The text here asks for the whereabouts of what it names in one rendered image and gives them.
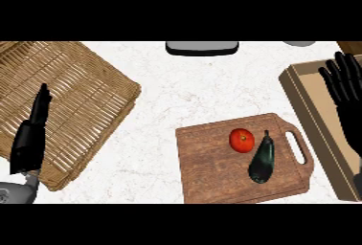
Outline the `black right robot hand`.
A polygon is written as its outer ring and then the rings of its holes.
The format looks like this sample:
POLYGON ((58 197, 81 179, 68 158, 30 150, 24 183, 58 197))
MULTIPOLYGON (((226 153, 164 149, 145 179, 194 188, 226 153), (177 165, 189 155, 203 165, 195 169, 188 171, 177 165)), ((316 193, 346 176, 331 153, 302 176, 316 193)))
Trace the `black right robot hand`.
POLYGON ((336 52, 336 59, 318 68, 337 106, 346 142, 362 158, 362 66, 352 54, 336 52))

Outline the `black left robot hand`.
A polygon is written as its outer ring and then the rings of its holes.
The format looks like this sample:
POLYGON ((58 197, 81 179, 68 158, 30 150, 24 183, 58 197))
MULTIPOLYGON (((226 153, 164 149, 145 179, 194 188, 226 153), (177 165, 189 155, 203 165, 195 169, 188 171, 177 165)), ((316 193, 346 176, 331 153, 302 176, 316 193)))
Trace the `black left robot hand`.
POLYGON ((10 153, 12 174, 42 168, 50 100, 49 88, 43 83, 34 99, 30 119, 22 121, 16 131, 10 153))

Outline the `tan cardboard box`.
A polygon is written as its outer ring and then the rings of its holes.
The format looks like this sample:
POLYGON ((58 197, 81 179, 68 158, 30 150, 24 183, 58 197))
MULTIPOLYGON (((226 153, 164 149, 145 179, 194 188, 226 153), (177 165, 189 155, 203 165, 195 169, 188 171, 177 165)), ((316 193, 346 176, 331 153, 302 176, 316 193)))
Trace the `tan cardboard box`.
POLYGON ((339 199, 362 201, 353 181, 362 160, 346 142, 336 104, 318 72, 324 66, 324 60, 291 64, 279 83, 339 199))

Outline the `red tomato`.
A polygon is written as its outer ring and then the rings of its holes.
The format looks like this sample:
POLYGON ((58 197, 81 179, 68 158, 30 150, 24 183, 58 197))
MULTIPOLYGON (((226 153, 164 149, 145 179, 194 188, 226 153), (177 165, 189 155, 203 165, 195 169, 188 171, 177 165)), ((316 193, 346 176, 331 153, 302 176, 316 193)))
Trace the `red tomato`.
POLYGON ((229 145, 240 153, 248 153, 254 147, 254 136, 244 128, 237 128, 229 134, 229 145))

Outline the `brown wooden cutting board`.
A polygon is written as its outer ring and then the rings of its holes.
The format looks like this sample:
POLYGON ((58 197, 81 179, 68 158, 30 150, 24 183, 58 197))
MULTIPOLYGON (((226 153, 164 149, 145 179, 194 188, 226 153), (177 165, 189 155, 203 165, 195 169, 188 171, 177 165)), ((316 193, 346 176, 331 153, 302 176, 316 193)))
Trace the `brown wooden cutting board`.
POLYGON ((297 127, 275 113, 211 122, 176 130, 183 202, 257 203, 305 193, 310 188, 313 157, 297 127), (275 169, 269 181, 248 177, 254 153, 240 153, 229 134, 244 128, 260 142, 275 142, 275 169))

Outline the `woven wicker basket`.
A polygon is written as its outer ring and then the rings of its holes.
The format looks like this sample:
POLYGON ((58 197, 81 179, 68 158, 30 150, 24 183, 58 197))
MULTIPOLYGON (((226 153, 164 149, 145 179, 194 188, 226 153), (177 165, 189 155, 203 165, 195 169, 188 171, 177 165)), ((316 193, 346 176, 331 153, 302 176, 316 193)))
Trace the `woven wicker basket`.
POLYGON ((46 156, 37 172, 47 189, 74 181, 129 115, 142 86, 78 41, 0 41, 0 157, 40 87, 52 101, 46 156))

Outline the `brown wooden block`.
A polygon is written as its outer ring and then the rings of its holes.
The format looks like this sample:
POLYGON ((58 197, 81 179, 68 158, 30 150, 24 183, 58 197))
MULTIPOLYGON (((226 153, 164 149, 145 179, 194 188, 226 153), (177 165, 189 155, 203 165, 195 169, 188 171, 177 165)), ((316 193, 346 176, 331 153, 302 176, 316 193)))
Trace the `brown wooden block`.
POLYGON ((339 41, 339 46, 346 54, 362 55, 362 41, 339 41))

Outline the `pale grey round object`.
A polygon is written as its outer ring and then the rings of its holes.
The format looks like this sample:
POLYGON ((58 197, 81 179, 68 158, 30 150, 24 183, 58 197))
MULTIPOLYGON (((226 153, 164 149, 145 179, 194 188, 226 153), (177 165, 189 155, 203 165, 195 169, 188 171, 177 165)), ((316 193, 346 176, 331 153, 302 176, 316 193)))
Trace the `pale grey round object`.
POLYGON ((315 43, 315 41, 282 41, 282 42, 294 47, 307 47, 315 43))

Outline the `dark green eggplant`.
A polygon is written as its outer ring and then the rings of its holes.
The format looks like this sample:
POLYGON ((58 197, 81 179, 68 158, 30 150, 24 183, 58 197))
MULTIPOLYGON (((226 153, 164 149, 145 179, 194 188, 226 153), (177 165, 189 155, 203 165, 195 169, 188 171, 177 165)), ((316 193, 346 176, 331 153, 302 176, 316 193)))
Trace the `dark green eggplant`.
POLYGON ((248 165, 248 177, 257 184, 265 184, 274 174, 275 169, 275 142, 265 131, 265 137, 257 147, 256 154, 248 165))

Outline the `grey and black appliance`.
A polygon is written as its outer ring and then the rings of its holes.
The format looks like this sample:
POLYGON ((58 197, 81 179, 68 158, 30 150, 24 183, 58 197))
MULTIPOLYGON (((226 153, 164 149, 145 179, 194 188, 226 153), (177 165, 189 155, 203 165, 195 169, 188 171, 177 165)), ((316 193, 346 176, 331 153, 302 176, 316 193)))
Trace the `grey and black appliance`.
POLYGON ((228 56, 240 49, 238 41, 167 41, 166 50, 173 56, 228 56))

